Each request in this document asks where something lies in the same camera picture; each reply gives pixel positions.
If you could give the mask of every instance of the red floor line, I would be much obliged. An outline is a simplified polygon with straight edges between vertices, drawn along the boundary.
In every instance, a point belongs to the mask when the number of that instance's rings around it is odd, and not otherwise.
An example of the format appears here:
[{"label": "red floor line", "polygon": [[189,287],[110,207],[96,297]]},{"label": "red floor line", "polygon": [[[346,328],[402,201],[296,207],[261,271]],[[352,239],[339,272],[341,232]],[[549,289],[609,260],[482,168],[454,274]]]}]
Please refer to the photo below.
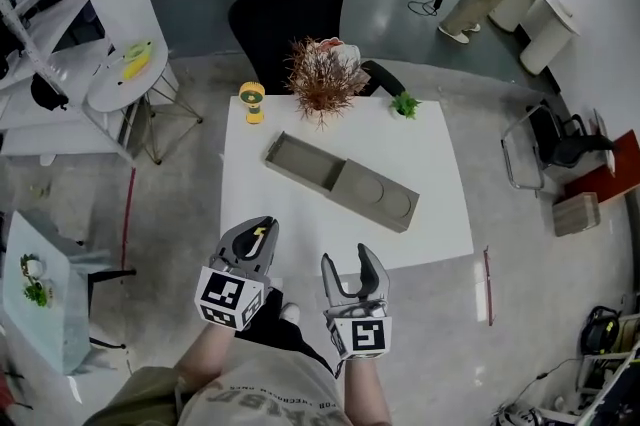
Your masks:
[{"label": "red floor line", "polygon": [[131,179],[129,180],[129,192],[127,193],[127,206],[124,210],[124,225],[122,226],[122,254],[120,256],[120,269],[124,270],[127,261],[127,241],[129,237],[129,214],[131,213],[131,200],[133,198],[133,183],[136,180],[136,169],[131,169]]},{"label": "red floor line", "polygon": [[484,249],[484,269],[487,274],[487,308],[489,309],[489,326],[493,326],[493,297],[491,296],[491,273],[489,272],[489,247]]}]

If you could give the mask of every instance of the chair armrest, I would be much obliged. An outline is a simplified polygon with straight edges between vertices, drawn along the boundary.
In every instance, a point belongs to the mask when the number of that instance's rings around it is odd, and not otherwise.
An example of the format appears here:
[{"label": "chair armrest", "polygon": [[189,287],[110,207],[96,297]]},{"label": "chair armrest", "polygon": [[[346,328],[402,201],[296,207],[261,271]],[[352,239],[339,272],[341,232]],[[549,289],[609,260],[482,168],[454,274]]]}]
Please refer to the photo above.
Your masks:
[{"label": "chair armrest", "polygon": [[582,117],[580,117],[580,115],[572,115],[569,120],[562,123],[562,126],[564,127],[570,122],[576,122],[578,124],[578,127],[580,128],[580,131],[582,131],[582,136],[587,136],[587,128],[584,126],[584,122],[582,121]]},{"label": "chair armrest", "polygon": [[404,85],[400,83],[393,74],[374,61],[368,60],[364,62],[362,64],[362,70],[371,76],[369,83],[367,83],[360,93],[362,96],[370,96],[379,87],[384,88],[392,97],[396,97],[406,90]]}]

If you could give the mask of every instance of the black backpack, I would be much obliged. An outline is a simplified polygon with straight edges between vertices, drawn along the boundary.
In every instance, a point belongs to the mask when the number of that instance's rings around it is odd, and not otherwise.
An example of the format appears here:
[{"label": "black backpack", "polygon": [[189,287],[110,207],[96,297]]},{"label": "black backpack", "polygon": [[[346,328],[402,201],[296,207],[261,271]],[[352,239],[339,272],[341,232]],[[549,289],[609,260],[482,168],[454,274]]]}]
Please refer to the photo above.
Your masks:
[{"label": "black backpack", "polygon": [[31,97],[38,106],[49,111],[56,108],[66,110],[69,103],[69,98],[56,92],[40,74],[34,74],[33,81],[31,81]]},{"label": "black backpack", "polygon": [[13,53],[15,50],[22,52],[24,45],[18,37],[16,37],[4,23],[4,20],[0,20],[0,79],[4,78],[9,72],[9,64],[7,63],[7,56]]},{"label": "black backpack", "polygon": [[620,332],[620,313],[608,307],[597,306],[589,313],[580,335],[583,355],[610,353]]}]

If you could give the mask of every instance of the metal chair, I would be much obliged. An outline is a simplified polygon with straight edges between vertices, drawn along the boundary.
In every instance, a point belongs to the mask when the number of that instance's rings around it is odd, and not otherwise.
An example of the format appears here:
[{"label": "metal chair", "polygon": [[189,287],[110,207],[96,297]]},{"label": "metal chair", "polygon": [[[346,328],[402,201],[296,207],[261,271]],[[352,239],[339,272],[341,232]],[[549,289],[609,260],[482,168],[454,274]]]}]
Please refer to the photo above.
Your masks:
[{"label": "metal chair", "polygon": [[[515,181],[506,145],[507,136],[511,131],[527,119],[531,123],[535,136],[533,154],[536,159],[540,179],[539,184],[522,184]],[[578,128],[569,132],[567,126],[573,123],[577,123]],[[500,143],[507,166],[509,182],[511,186],[518,190],[540,191],[544,187],[543,170],[551,165],[573,168],[587,152],[615,150],[614,143],[608,138],[599,134],[587,134],[584,122],[579,115],[573,115],[569,120],[563,122],[551,111],[546,101],[540,102],[537,106],[528,106],[527,114],[516,120],[505,130]]]}]

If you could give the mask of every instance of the gray floor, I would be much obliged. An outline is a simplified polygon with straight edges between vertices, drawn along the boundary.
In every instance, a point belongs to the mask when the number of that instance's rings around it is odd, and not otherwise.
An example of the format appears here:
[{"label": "gray floor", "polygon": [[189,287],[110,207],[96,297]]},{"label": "gray floor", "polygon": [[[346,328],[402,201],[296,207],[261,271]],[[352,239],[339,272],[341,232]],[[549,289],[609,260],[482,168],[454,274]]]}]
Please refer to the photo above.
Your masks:
[{"label": "gray floor", "polygon": [[[124,341],[129,350],[105,354],[115,370],[75,378],[80,404],[69,380],[49,370],[5,318],[12,358],[27,377],[25,400],[36,408],[14,411],[18,424],[81,424],[111,398],[128,367],[172,365],[202,328],[192,297],[199,267],[219,239],[228,100],[238,83],[254,76],[242,55],[185,58],[173,66],[183,83],[181,93],[205,122],[161,166],[138,157],[127,262],[139,274],[97,286],[92,306],[101,337]],[[543,370],[575,356],[583,319],[595,304],[618,306],[631,292],[625,203],[603,207],[602,223],[594,229],[554,237],[552,196],[536,198],[511,188],[499,143],[514,112],[535,93],[426,65],[385,66],[414,96],[442,104],[475,253],[390,272],[393,347],[379,362],[382,383],[397,425],[486,426],[501,402]],[[160,136],[182,127],[163,125]],[[513,155],[519,175],[526,178],[530,141],[523,132],[517,133]],[[4,210],[43,209],[63,234],[110,248],[117,259],[129,175],[115,156],[59,157],[50,168],[39,167],[35,158],[0,160],[0,204]],[[48,198],[30,191],[49,183]],[[478,321],[476,298],[487,246],[495,313],[491,327]],[[301,306],[307,340],[335,364],[321,314],[326,302],[320,279],[286,279],[284,290],[288,300]],[[575,365],[565,365],[525,398],[549,405],[572,389],[574,371]]]},{"label": "gray floor", "polygon": [[[173,57],[240,51],[227,23],[235,0],[151,1]],[[344,0],[341,38],[369,58],[427,63],[551,93],[545,78],[531,77],[518,63],[517,41],[489,21],[468,46],[437,32],[437,23],[457,0],[444,0],[438,17],[411,13],[408,1]]]}]

